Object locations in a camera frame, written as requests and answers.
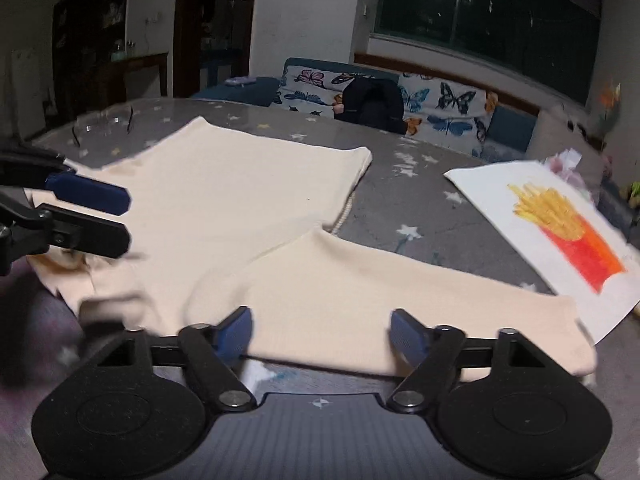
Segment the blue sofa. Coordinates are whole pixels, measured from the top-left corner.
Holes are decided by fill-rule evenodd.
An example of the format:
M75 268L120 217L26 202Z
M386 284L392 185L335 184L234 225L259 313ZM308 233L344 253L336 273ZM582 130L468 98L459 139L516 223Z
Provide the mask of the blue sofa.
M380 128L469 154L484 162L546 160L578 151L560 168L597 202L627 238L639 234L639 185L618 186L604 144L564 107L537 110L454 77L390 73L371 67L289 58L280 77L238 77L198 90L200 100L282 108Z

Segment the beige pillow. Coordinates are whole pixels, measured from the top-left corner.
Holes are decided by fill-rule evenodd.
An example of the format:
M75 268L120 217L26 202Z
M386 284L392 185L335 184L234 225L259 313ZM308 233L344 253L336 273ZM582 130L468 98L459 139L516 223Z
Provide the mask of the beige pillow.
M560 114L556 110L541 110L525 158L543 162L548 157L559 155L566 150L574 150L582 156L576 170L596 202L604 174L602 155L587 143L582 136L582 124L576 122L573 117Z

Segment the yellow green plush toy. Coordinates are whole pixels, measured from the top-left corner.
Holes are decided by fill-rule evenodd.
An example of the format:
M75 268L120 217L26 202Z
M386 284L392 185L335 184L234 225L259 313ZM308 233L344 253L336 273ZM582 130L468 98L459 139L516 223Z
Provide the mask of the yellow green plush toy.
M634 181L620 189L620 198L631 208L640 208L640 182Z

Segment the butterfly print sofa cushion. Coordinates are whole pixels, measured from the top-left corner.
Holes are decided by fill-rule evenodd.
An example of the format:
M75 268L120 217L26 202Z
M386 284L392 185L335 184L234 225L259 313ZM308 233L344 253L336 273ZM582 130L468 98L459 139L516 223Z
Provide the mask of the butterfly print sofa cushion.
M378 75L353 67L326 70L290 65L271 105L477 155L498 107L498 96L418 74Z

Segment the black backpack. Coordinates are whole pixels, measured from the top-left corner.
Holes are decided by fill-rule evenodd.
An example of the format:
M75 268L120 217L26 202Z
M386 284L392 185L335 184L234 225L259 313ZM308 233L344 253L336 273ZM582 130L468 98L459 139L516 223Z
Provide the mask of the black backpack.
M398 84L386 78L356 77L333 107L334 118L404 136L404 100Z

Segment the white fries print bag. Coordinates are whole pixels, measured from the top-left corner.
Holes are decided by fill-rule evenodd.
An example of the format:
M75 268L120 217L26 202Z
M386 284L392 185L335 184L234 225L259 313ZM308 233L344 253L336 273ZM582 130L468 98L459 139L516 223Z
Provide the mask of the white fries print bag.
M444 173L600 342L639 304L639 254L595 206L540 162Z

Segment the cream sweatshirt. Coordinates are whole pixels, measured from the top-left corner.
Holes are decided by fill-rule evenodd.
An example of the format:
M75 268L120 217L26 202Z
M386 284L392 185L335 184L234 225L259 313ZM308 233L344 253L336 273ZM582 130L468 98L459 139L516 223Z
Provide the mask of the cream sweatshirt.
M129 252L117 260L51 249L30 262L81 322L173 335L254 316L253 358L393 376L397 308L476 338L519 330L568 372L597 353L566 297L341 240L332 232L372 160L253 136L195 118L145 152L96 170L126 188Z

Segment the artificial flower bouquet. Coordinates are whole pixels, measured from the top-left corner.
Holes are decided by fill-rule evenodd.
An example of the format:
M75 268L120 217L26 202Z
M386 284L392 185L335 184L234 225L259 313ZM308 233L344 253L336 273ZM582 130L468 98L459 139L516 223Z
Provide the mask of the artificial flower bouquet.
M598 135L604 138L607 136L620 118L620 97L622 87L610 81L600 94L600 104L602 110L598 116Z

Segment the dark window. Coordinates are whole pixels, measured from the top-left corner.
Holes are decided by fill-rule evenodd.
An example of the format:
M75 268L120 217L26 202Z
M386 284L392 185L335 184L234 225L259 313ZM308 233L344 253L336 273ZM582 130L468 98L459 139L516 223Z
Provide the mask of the dark window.
M375 29L506 68L582 104L602 0L380 0Z

